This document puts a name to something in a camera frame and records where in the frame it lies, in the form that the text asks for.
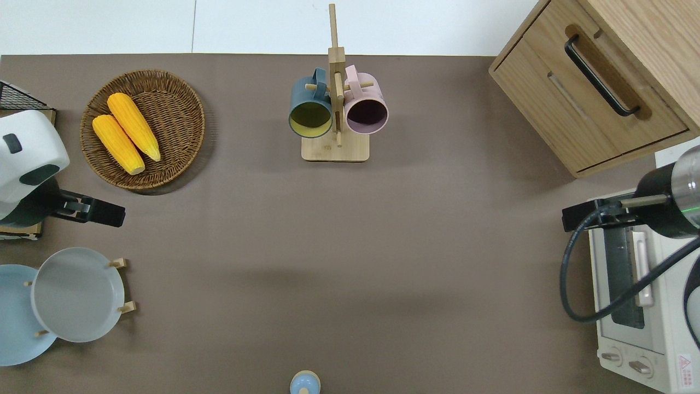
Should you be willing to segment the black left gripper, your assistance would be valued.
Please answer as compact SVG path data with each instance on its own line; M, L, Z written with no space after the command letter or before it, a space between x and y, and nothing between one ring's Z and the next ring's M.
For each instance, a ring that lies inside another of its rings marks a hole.
M103 200L93 200L87 195L69 190L50 192L50 216L77 223L93 222L119 228L123 226L126 209Z

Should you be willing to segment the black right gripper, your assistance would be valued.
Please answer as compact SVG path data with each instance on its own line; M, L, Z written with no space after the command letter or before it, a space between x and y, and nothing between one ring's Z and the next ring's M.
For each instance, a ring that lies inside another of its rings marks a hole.
M562 209L562 227L565 233L575 230L585 217L592 214L600 206L611 205L621 200L632 199L632 195L613 195L600 200L588 200L581 204L571 205ZM629 208L616 207L599 215L599 227L602 229L624 228L637 226L640 223L637 215L630 213Z

